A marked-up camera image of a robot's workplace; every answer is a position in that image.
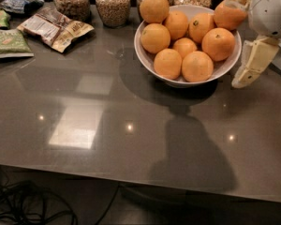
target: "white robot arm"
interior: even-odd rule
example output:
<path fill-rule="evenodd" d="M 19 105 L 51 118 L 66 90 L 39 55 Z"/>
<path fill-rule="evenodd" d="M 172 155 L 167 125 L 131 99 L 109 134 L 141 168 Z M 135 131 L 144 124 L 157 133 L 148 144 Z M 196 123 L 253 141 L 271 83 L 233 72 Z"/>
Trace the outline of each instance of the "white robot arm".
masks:
<path fill-rule="evenodd" d="M 281 0 L 250 0 L 247 12 L 250 28 L 259 35 L 244 42 L 242 64 L 232 81 L 235 88 L 255 81 L 281 49 Z"/>

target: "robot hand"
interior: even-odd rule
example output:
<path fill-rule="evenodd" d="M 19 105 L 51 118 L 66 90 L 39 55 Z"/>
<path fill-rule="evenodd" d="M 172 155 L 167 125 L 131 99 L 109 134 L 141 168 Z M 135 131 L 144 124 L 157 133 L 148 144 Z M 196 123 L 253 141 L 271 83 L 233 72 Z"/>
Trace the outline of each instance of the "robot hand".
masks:
<path fill-rule="evenodd" d="M 281 0 L 249 0 L 246 9 L 249 26 L 259 36 L 253 42 L 244 42 L 242 64 L 232 81 L 235 88 L 255 81 L 281 47 Z"/>

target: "glossy countertop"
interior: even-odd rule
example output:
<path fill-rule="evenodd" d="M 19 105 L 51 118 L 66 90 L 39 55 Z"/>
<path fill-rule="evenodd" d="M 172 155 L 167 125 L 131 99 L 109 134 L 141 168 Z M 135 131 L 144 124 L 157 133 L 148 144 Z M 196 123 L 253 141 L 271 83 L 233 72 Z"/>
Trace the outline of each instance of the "glossy countertop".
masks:
<path fill-rule="evenodd" d="M 91 10 L 66 53 L 27 37 L 34 57 L 0 59 L 0 164 L 281 202 L 281 74 L 170 87 L 135 53 L 134 7 L 118 29 Z"/>

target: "bowl of oranges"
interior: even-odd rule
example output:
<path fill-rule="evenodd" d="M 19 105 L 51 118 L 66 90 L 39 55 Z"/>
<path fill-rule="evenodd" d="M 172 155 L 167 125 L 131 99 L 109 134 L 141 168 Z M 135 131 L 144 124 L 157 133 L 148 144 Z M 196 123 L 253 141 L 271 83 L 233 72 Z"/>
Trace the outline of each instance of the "bowl of oranges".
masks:
<path fill-rule="evenodd" d="M 242 40 L 237 29 L 217 26 L 212 9 L 143 0 L 140 15 L 143 21 L 134 37 L 136 54 L 170 86 L 187 88 L 216 80 L 240 57 Z"/>

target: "bowl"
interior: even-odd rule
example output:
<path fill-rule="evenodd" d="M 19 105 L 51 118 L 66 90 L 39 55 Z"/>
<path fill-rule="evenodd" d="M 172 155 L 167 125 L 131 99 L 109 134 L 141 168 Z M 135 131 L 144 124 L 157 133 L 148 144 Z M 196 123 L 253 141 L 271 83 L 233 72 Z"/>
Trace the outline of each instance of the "bowl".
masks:
<path fill-rule="evenodd" d="M 213 14 L 214 11 L 212 9 L 209 9 L 207 7 L 200 7 L 200 6 L 193 6 L 193 5 L 178 5 L 178 6 L 171 6 L 170 11 L 174 10 L 180 10 L 182 11 L 190 20 L 193 16 L 195 16 L 198 13 L 201 12 L 208 12 Z M 143 21 L 140 26 L 138 27 L 136 34 L 134 36 L 134 48 L 136 51 L 137 56 L 139 57 L 141 63 L 144 65 L 145 68 L 147 68 L 153 75 L 155 75 L 159 80 L 165 82 L 166 84 L 173 86 L 173 87 L 179 87 L 179 88 L 187 88 L 195 85 L 200 85 L 204 83 L 208 83 L 210 81 L 216 80 L 226 74 L 229 70 L 232 69 L 232 67 L 236 64 L 238 61 L 241 51 L 242 51 L 242 40 L 240 37 L 240 34 L 237 30 L 232 31 L 232 34 L 235 37 L 235 47 L 232 55 L 230 55 L 226 60 L 221 62 L 215 62 L 214 63 L 214 72 L 212 76 L 203 82 L 188 82 L 186 81 L 182 76 L 180 76 L 176 80 L 170 80 L 166 79 L 158 74 L 155 73 L 153 62 L 155 55 L 151 54 L 147 51 L 145 51 L 141 46 L 141 33 L 144 27 L 148 23 Z"/>

